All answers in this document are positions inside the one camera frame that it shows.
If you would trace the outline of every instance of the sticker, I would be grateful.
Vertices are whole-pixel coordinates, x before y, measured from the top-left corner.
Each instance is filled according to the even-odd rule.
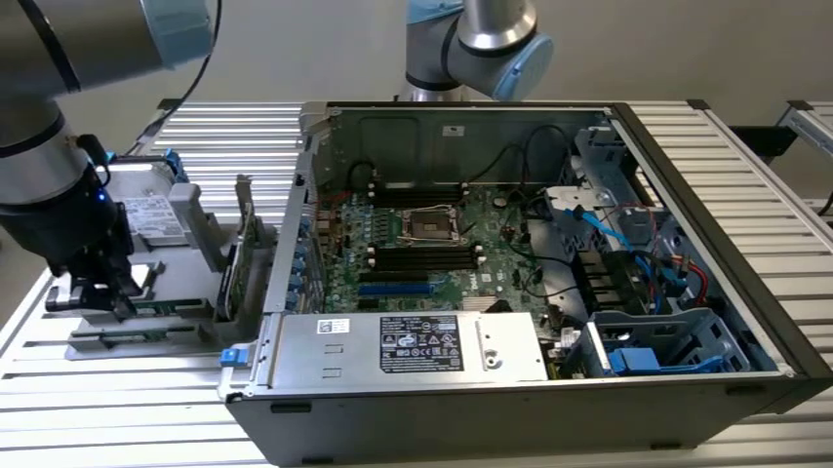
[[[350,319],[317,321],[317,334],[350,333]]]
[[[379,320],[382,372],[463,371],[456,316],[382,317]]]
[[[129,234],[144,239],[165,239],[184,235],[183,226],[165,197],[124,198]]]
[[[446,125],[442,127],[442,136],[443,137],[464,137],[466,127],[460,125]]]

